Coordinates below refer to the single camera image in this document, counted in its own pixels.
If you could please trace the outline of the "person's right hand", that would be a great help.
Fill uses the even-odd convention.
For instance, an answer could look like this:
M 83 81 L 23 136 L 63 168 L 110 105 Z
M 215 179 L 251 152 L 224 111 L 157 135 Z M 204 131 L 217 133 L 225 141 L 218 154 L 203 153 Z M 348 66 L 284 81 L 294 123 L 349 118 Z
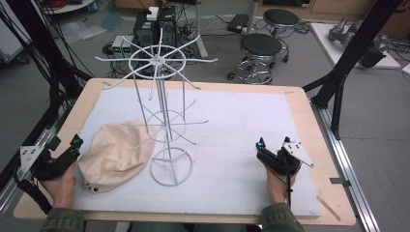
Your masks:
M 297 175 L 294 174 L 287 180 L 286 176 L 279 175 L 269 168 L 266 169 L 266 174 L 266 185 L 270 203 L 285 203 L 287 199 L 287 185 L 293 186 L 296 182 Z

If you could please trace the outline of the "white wire hat rack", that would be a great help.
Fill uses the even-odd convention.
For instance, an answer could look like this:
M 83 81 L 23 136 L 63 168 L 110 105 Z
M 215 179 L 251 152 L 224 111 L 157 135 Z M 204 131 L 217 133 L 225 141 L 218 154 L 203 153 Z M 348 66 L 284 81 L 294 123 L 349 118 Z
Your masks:
M 106 87 L 113 89 L 127 79 L 133 81 L 143 119 L 140 126 L 148 135 L 145 142 L 154 141 L 161 145 L 161 148 L 151 157 L 150 175 L 155 182 L 166 187 L 175 187 L 184 183 L 193 171 L 190 153 L 177 147 L 175 142 L 188 141 L 186 131 L 191 122 L 187 120 L 186 113 L 195 102 L 187 101 L 186 88 L 188 86 L 195 90 L 199 88 L 185 75 L 186 65 L 191 58 L 187 57 L 184 49 L 200 39 L 197 36 L 178 47 L 164 43 L 142 47 L 133 43 L 135 52 L 125 59 L 130 71 Z M 166 81 L 176 76 L 182 79 L 182 105 L 178 109 L 173 109 L 168 106 Z M 138 145 L 143 146 L 145 142 L 140 142 Z

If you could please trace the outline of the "clear plastic sheet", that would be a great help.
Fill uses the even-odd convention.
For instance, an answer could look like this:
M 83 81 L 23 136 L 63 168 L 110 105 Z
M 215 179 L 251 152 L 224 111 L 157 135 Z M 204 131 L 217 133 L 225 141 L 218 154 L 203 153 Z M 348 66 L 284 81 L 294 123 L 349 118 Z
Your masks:
M 82 21 L 69 22 L 62 27 L 62 33 L 67 43 L 88 41 L 105 32 L 100 25 L 87 26 Z

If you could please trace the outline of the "grey metal table leg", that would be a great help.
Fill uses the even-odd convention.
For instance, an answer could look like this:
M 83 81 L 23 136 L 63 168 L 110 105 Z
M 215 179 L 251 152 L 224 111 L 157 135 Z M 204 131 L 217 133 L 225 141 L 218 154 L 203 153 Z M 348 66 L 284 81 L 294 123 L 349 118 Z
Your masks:
M 254 25 L 254 19 L 255 19 L 255 15 L 256 15 L 256 11 L 257 11 L 259 1 L 260 0 L 251 0 L 250 9 L 249 9 L 249 22 L 248 22 L 248 26 L 247 26 L 247 30 L 246 30 L 246 35 L 252 33 L 252 30 L 253 30 L 252 28 L 253 28 L 253 25 Z
M 194 0 L 195 4 L 195 36 L 196 45 L 200 54 L 200 57 L 205 59 L 208 57 L 205 44 L 201 39 L 201 0 Z

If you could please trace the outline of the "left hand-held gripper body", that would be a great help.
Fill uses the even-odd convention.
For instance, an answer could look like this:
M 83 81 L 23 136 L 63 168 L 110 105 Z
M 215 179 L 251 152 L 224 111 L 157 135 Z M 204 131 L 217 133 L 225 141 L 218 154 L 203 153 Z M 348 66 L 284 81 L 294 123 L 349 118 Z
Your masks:
M 45 146 L 21 146 L 19 152 L 21 171 L 30 171 L 39 181 L 61 177 L 79 156 L 76 147 L 69 147 L 58 158 L 53 158 Z

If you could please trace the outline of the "grey tape strip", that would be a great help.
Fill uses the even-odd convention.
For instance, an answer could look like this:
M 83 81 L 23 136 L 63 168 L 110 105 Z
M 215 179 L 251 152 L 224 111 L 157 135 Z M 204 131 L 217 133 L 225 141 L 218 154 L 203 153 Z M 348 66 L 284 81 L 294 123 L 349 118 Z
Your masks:
M 333 185 L 342 185 L 344 188 L 349 188 L 351 186 L 350 181 L 343 178 L 331 178 L 330 181 Z

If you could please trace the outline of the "black flat device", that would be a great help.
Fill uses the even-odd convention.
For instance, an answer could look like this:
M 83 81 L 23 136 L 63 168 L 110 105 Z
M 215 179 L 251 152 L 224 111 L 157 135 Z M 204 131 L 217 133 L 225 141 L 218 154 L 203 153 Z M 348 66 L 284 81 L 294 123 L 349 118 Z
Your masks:
M 226 29 L 234 33 L 242 33 L 242 30 L 247 27 L 249 16 L 247 14 L 235 14 L 231 21 L 227 24 Z

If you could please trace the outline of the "wooden stick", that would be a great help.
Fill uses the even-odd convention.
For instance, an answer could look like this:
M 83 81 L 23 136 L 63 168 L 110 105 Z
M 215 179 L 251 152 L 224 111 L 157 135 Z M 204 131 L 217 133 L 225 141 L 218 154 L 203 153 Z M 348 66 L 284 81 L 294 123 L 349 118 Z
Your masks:
M 324 208 L 326 208 L 328 210 L 328 212 L 337 220 L 340 221 L 341 218 L 340 216 L 337 214 L 337 212 L 324 200 L 322 199 L 320 196 L 316 196 L 317 200 L 323 205 Z

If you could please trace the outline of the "beige cap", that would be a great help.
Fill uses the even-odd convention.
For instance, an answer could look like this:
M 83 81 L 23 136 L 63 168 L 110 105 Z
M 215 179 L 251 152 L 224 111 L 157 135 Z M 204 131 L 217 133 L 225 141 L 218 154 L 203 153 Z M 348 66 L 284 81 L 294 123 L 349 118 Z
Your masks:
M 139 121 L 103 125 L 77 163 L 84 188 L 108 192 L 139 174 L 152 156 L 156 132 L 152 126 L 139 126 Z

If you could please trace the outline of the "small black round stool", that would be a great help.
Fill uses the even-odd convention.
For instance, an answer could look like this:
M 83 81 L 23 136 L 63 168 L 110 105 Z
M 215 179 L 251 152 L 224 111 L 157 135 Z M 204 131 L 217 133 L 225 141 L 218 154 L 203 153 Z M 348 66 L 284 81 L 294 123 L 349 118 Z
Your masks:
M 263 20 L 271 27 L 271 35 L 276 38 L 279 33 L 293 28 L 300 19 L 283 9 L 270 9 L 263 14 Z

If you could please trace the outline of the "large black round stool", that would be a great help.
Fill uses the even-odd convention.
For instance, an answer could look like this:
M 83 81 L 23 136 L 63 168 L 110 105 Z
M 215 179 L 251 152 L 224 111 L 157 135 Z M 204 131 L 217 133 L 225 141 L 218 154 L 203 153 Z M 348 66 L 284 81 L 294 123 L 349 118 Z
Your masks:
M 227 74 L 227 79 L 237 77 L 241 83 L 270 84 L 277 57 L 282 50 L 279 39 L 266 34 L 245 35 L 241 39 L 240 50 L 245 57 Z

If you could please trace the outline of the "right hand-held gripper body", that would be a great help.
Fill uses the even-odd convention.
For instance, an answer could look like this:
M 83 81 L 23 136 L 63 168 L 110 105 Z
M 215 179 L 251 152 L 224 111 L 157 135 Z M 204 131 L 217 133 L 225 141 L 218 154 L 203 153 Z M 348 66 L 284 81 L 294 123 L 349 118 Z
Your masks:
M 271 171 L 279 175 L 294 175 L 298 172 L 302 164 L 313 167 L 314 163 L 307 150 L 301 142 L 291 141 L 282 143 L 276 154 L 267 148 L 258 151 L 256 157 Z

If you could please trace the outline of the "grey box with green light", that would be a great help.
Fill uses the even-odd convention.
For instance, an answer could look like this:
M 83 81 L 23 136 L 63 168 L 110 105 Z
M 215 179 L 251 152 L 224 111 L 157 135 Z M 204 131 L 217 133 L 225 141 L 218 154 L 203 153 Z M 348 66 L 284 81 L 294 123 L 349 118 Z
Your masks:
M 122 52 L 124 56 L 133 54 L 133 36 L 124 36 L 122 42 Z
M 123 39 L 122 36 L 117 36 L 117 37 L 114 39 L 114 41 L 113 41 L 113 43 L 112 43 L 112 45 L 111 45 L 111 48 L 112 48 L 112 51 L 113 51 L 114 54 L 122 54 L 122 44 L 123 44 L 123 41 L 124 41 L 124 39 Z

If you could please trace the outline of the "aluminium rail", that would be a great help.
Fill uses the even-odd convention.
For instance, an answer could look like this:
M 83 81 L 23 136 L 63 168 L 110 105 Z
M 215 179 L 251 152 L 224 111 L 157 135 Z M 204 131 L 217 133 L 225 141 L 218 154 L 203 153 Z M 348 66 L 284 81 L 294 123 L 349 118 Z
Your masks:
M 61 109 L 57 118 L 52 119 L 51 110 L 48 109 L 21 146 L 45 146 L 47 148 L 47 143 L 57 136 L 57 132 L 62 128 L 70 111 L 70 109 Z M 12 197 L 21 190 L 28 194 L 47 215 L 52 208 L 51 203 L 40 190 L 37 184 L 39 180 L 30 171 L 26 173 L 21 171 L 19 149 L 0 173 L 0 212 L 5 210 Z
M 331 130 L 331 114 L 327 109 L 321 109 L 316 105 L 311 108 L 328 145 L 338 177 L 349 180 L 351 183 L 351 186 L 344 188 L 344 190 L 353 208 L 355 218 L 359 221 L 364 232 L 381 232 L 343 143 Z

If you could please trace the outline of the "round white table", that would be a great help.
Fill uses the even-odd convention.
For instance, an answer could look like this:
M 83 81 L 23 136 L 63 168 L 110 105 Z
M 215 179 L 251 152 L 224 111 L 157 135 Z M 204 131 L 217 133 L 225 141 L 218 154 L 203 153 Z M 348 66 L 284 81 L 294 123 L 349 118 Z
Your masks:
M 48 15 L 64 14 L 81 9 L 87 9 L 91 13 L 98 10 L 96 0 L 42 0 L 40 6 Z

